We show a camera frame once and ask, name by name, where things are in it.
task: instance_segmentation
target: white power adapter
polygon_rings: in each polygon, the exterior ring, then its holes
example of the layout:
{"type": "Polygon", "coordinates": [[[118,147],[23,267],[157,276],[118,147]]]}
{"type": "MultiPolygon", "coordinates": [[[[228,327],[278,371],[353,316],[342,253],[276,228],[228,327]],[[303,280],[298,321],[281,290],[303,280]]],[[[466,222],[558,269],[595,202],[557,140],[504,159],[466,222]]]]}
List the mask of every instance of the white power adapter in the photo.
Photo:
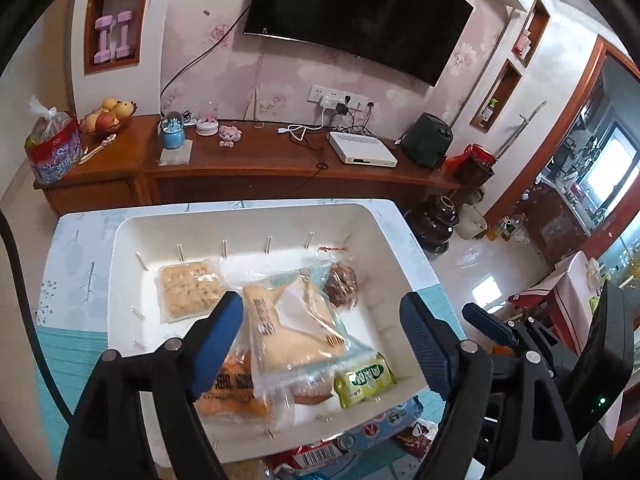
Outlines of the white power adapter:
{"type": "Polygon", "coordinates": [[[337,97],[331,97],[328,95],[322,96],[322,99],[320,99],[320,107],[325,110],[335,110],[338,103],[344,104],[344,99],[338,99],[337,97]]]}

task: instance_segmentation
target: wooden tv cabinet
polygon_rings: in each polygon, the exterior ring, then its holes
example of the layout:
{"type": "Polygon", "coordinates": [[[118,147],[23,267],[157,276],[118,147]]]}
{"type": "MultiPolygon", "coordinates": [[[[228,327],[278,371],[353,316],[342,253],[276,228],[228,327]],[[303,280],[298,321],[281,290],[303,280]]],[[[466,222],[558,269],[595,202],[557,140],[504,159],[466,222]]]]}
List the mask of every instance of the wooden tv cabinet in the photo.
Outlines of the wooden tv cabinet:
{"type": "Polygon", "coordinates": [[[402,150],[395,168],[343,164],[324,134],[292,142],[278,134],[282,124],[220,121],[237,126],[242,140],[233,148],[219,137],[193,141],[191,160],[182,166],[158,166],[162,152],[159,116],[134,117],[116,141],[59,182],[42,189],[62,216],[72,212],[190,202],[251,201],[287,198],[386,198],[404,211],[430,194],[453,196],[460,186],[442,170],[420,168],[402,150]],[[328,169],[319,170],[323,161],[328,169]]]}

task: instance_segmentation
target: pink dumbbell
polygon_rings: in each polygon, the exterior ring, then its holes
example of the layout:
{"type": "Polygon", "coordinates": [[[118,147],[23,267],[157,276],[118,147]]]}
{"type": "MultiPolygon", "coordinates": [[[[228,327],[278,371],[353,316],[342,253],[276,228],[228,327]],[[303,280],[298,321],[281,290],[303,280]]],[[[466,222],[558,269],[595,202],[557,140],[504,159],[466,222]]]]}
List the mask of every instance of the pink dumbbell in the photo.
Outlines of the pink dumbbell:
{"type": "Polygon", "coordinates": [[[116,49],[116,58],[131,56],[133,54],[133,47],[128,43],[129,35],[129,22],[133,20],[133,10],[125,10],[118,14],[118,23],[122,24],[120,29],[120,46],[116,49]]]}
{"type": "Polygon", "coordinates": [[[113,16],[103,16],[95,20],[95,29],[100,31],[100,40],[98,41],[98,52],[94,56],[94,63],[106,63],[111,59],[111,51],[109,48],[109,31],[113,25],[113,16]]]}

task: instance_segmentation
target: white cable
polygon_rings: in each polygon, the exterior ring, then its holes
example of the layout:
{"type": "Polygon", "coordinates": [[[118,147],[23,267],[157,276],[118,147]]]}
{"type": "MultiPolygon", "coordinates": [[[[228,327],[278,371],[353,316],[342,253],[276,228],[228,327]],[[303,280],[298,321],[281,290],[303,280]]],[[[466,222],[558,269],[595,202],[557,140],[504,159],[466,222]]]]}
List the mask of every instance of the white cable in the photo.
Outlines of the white cable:
{"type": "Polygon", "coordinates": [[[311,126],[304,126],[302,124],[290,124],[286,128],[280,128],[278,131],[280,133],[289,132],[291,134],[291,137],[296,139],[298,142],[302,142],[302,139],[305,138],[305,134],[307,130],[319,130],[320,128],[324,128],[324,110],[325,108],[322,109],[322,115],[320,117],[320,126],[311,127],[311,126]],[[296,134],[294,133],[298,130],[302,130],[300,137],[296,137],[296,134]]]}

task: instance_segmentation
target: pink toy bear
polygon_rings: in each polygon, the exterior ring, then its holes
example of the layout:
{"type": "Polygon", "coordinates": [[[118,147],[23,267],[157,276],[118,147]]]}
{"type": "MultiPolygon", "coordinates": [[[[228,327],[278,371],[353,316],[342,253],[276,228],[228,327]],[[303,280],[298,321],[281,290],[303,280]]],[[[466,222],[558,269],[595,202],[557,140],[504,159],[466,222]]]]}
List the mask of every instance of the pink toy bear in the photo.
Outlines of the pink toy bear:
{"type": "Polygon", "coordinates": [[[234,146],[234,142],[238,142],[241,136],[242,132],[235,126],[221,126],[220,139],[222,140],[220,140],[220,146],[232,148],[234,146]]]}

